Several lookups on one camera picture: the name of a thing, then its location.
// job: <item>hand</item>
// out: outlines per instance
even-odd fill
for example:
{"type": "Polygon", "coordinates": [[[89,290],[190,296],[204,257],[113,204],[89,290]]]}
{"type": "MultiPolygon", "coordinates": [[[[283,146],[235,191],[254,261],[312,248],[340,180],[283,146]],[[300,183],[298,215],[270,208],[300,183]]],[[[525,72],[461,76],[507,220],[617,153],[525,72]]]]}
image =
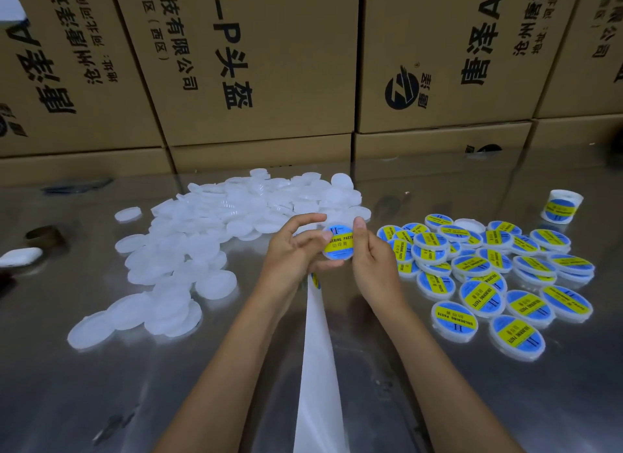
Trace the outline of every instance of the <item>hand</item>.
{"type": "Polygon", "coordinates": [[[331,232],[307,230],[299,235],[292,235],[300,226],[325,220],[325,214],[295,215],[288,220],[270,239],[269,250],[254,292],[261,292],[272,298],[279,309],[285,311],[299,282],[307,273],[337,268],[344,264],[343,260],[316,260],[316,256],[331,241],[331,232]]]}
{"type": "Polygon", "coordinates": [[[354,279],[372,310],[406,304],[391,246],[368,231],[361,217],[353,223],[353,246],[354,279]]]}

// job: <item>pile of white plastic lids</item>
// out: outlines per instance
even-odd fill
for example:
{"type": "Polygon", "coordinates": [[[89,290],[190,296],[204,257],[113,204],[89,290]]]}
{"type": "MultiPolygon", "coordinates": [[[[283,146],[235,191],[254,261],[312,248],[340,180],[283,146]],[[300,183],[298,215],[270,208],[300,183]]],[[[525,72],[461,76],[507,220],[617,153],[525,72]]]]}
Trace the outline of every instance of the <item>pile of white plastic lids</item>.
{"type": "MultiPolygon", "coordinates": [[[[218,184],[189,184],[178,194],[152,208],[154,219],[145,235],[130,235],[115,244],[128,255],[128,281],[151,290],[115,301],[107,310],[84,317],[67,336],[77,349],[92,347],[115,330],[144,324],[152,335],[179,337],[201,320],[201,306],[193,295],[222,299],[235,291],[236,275],[224,270],[227,255],[221,244],[231,238],[252,241],[279,231],[293,215],[327,214],[329,221],[351,222],[371,212],[361,207],[361,193],[347,174],[323,181],[319,173],[292,179],[273,178],[266,169],[253,169],[249,177],[218,184]]],[[[119,222],[141,217],[131,207],[115,214],[119,222]]],[[[316,229],[300,227],[297,233],[316,229]]]]}
{"type": "Polygon", "coordinates": [[[593,278],[595,266],[570,255],[571,240],[556,230],[525,235],[510,222],[485,228],[476,220],[431,214],[423,224],[383,226],[377,236],[392,246],[399,275],[415,279],[436,302],[433,327],[449,340],[468,342],[479,321],[487,321],[496,346],[531,361],[545,350],[539,329],[555,318],[581,323],[592,314],[591,303],[574,289],[593,278]],[[507,278],[522,289],[508,290],[507,278]],[[455,294],[459,303],[450,301],[455,294]]]}

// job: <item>metal table surface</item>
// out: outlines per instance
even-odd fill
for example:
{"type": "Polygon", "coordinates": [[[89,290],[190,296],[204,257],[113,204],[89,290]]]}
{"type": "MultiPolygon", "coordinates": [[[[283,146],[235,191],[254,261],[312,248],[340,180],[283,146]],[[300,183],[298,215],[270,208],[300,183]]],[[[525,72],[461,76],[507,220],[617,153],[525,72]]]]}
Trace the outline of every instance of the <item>metal table surface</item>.
{"type": "MultiPolygon", "coordinates": [[[[544,226],[539,213],[550,189],[584,195],[565,233],[572,253],[597,266],[595,279],[580,291],[594,306],[586,323],[555,320],[541,332],[545,353],[532,363],[500,353],[482,330],[486,324],[466,345],[433,333],[528,453],[621,451],[623,201],[616,193],[623,175],[607,169],[595,147],[527,155],[429,155],[271,172],[290,177],[317,171],[326,178],[349,170],[363,205],[373,210],[375,230],[438,212],[485,223],[504,219],[529,232],[544,226]]],[[[81,352],[69,347],[66,336],[83,316],[143,289],[127,282],[124,258],[113,245],[146,231],[150,207],[174,196],[180,185],[235,175],[241,174],[119,179],[77,196],[0,189],[0,252],[20,246],[27,230],[44,224],[57,224],[67,240],[43,264],[17,274],[17,284],[0,298],[0,453],[151,450],[251,292],[268,237],[222,245],[238,290],[222,301],[195,297],[203,319],[190,336],[152,337],[137,327],[81,352]],[[143,218],[117,224],[114,212],[132,205],[143,209],[143,218]]],[[[430,450],[401,362],[359,294],[350,264],[320,278],[351,451],[430,450]]],[[[431,328],[432,302],[412,282],[403,285],[409,303],[431,328]]],[[[305,304],[301,288],[275,332],[245,425],[243,452],[292,451],[305,304]]]]}

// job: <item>company logo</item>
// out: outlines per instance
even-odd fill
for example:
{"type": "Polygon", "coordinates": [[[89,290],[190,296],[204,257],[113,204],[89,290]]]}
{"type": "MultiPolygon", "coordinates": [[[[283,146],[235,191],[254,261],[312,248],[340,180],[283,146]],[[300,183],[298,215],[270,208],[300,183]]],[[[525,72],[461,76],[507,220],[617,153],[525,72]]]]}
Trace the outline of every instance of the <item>company logo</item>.
{"type": "Polygon", "coordinates": [[[385,101],[394,110],[403,110],[416,101],[419,90],[416,77],[400,66],[400,72],[385,87],[385,101]]]}

